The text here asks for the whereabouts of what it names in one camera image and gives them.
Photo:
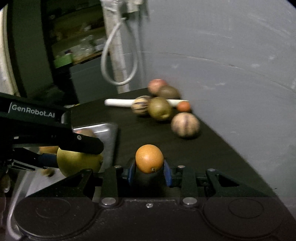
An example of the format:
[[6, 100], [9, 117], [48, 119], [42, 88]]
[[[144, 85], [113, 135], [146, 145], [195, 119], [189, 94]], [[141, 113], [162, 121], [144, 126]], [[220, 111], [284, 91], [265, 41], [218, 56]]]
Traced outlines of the small striped pepino melon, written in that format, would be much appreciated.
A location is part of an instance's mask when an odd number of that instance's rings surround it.
[[148, 111], [150, 101], [151, 97], [148, 95], [142, 95], [137, 97], [131, 105], [132, 112], [137, 115], [146, 114]]

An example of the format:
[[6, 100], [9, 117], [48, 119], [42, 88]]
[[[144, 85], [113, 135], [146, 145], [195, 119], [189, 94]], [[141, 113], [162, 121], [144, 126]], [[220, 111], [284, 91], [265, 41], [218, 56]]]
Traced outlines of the brown oval mango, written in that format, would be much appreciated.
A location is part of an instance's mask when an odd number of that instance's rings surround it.
[[94, 137], [94, 138], [96, 137], [95, 133], [90, 128], [83, 128], [83, 129], [75, 130], [74, 132], [80, 135], [88, 136], [88, 137]]

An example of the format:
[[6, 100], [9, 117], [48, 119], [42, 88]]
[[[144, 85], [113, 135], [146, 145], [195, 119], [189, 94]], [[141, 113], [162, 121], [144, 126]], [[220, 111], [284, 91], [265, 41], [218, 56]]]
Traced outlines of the large striped pepino melon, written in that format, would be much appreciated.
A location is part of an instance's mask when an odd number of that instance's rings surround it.
[[200, 122], [192, 113], [178, 113], [171, 120], [171, 129], [179, 137], [191, 137], [200, 130]]

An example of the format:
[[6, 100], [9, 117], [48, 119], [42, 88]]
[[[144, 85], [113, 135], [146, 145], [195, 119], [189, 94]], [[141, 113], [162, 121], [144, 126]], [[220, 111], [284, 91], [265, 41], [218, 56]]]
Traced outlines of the red apple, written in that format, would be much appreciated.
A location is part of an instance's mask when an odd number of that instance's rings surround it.
[[168, 83], [163, 79], [153, 79], [148, 83], [148, 91], [152, 95], [157, 95], [159, 89], [163, 86], [168, 85]]

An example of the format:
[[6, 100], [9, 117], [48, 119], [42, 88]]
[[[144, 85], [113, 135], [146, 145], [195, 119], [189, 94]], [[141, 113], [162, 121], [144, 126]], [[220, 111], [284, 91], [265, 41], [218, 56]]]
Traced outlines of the white plastic tube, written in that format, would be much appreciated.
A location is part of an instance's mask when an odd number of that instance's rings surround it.
[[[122, 107], [122, 108], [131, 108], [134, 99], [106, 99], [104, 104], [106, 106]], [[177, 104], [181, 101], [186, 101], [182, 99], [167, 99], [171, 107], [176, 107]]]

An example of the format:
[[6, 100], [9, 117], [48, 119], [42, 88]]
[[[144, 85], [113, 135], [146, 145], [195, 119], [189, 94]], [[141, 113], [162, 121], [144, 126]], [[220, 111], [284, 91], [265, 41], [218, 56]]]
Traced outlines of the brown kiwi at back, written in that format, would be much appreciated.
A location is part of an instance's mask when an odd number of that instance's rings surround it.
[[180, 92], [176, 88], [169, 86], [169, 85], [165, 85], [165, 86], [160, 87], [157, 95], [160, 97], [166, 98], [166, 99], [180, 99], [181, 98]]

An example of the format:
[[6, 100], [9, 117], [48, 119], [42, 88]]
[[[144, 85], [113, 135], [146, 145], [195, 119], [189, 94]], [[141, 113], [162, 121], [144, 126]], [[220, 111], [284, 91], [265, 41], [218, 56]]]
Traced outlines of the green brown pear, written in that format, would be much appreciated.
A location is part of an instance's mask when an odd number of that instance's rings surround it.
[[165, 98], [155, 97], [149, 101], [148, 113], [155, 120], [164, 121], [171, 117], [172, 107]]

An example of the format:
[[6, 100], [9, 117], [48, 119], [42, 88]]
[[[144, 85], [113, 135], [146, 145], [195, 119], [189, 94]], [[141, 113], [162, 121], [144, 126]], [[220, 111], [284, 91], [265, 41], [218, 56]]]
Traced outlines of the yellow lemon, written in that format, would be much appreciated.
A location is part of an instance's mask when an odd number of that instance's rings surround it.
[[65, 177], [74, 175], [83, 169], [92, 169], [93, 172], [99, 172], [102, 163], [102, 154], [91, 155], [66, 151], [60, 148], [57, 151], [58, 168]]

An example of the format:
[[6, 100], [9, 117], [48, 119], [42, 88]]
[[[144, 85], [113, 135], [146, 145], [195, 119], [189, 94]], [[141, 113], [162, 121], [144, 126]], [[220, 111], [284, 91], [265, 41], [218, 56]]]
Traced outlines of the small orange red tangerine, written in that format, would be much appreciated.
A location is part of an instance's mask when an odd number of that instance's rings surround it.
[[191, 104], [188, 101], [181, 101], [177, 104], [176, 109], [179, 112], [190, 113], [191, 112]]

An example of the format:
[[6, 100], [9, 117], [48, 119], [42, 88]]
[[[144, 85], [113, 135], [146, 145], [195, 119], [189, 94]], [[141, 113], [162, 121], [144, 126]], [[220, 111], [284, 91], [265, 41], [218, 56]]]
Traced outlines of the brown round fruit with sticker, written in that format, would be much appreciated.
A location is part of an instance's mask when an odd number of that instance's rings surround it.
[[45, 146], [39, 147], [39, 152], [41, 154], [57, 154], [59, 147], [58, 146]]

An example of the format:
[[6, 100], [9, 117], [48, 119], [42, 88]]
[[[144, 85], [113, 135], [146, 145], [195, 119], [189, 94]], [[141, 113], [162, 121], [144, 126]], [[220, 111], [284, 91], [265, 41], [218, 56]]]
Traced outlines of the green box on shelf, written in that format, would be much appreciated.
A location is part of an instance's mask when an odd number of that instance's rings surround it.
[[54, 60], [55, 68], [60, 68], [73, 62], [72, 54], [65, 54]]

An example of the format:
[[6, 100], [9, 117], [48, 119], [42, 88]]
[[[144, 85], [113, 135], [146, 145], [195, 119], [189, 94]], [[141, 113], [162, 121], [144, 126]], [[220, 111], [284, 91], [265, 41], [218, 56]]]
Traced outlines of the small brown kiwi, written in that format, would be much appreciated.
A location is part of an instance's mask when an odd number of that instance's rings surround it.
[[53, 168], [42, 169], [41, 174], [46, 177], [52, 177], [55, 174], [55, 169]]

